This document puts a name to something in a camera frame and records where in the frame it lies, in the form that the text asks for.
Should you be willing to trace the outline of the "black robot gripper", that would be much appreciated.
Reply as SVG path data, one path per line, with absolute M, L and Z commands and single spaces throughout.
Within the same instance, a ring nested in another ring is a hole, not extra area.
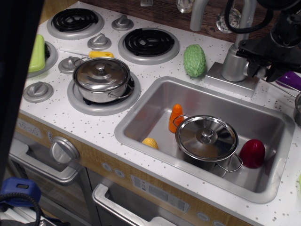
M 266 77 L 273 82 L 289 71 L 301 69 L 301 49 L 283 47 L 269 38 L 259 40 L 242 40 L 239 43 L 237 56 L 246 58 L 249 77 Z

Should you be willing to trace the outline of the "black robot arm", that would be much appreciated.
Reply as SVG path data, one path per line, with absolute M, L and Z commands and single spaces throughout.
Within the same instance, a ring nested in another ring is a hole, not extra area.
M 274 11 L 280 14 L 269 34 L 261 39 L 242 40 L 237 56 L 246 58 L 247 75 L 254 77 L 265 69 L 266 81 L 276 81 L 285 73 L 301 72 L 301 2 L 299 0 L 259 0 L 267 9 L 264 26 Z

